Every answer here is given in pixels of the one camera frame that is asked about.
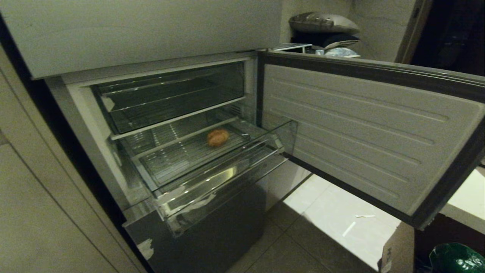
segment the gray pillow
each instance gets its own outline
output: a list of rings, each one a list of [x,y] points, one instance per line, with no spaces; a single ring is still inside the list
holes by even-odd
[[[349,19],[335,14],[307,12],[290,18],[290,26],[304,33],[347,33],[356,34],[359,27]]]

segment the white cabinet door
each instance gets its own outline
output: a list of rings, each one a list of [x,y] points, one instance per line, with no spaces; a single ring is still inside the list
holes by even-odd
[[[281,0],[2,0],[32,76],[279,43]]]
[[[2,272],[117,272],[9,144],[0,146],[0,192]]]
[[[484,154],[484,77],[265,52],[259,97],[298,121],[294,162],[417,228]]]

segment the green plastic bag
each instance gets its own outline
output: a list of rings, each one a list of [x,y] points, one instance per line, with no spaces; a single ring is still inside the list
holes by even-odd
[[[437,245],[429,260],[433,273],[485,273],[485,258],[460,243]]]

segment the tiled floor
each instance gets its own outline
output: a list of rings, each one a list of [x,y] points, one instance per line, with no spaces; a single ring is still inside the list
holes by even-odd
[[[313,175],[268,212],[263,237],[227,273],[374,273],[398,224]]]

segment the refrigerator door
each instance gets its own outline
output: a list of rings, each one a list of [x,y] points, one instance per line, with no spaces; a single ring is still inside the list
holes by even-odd
[[[281,0],[3,0],[34,78],[279,43]]]
[[[258,89],[264,113],[298,122],[294,162],[416,228],[485,153],[484,77],[261,52]]]

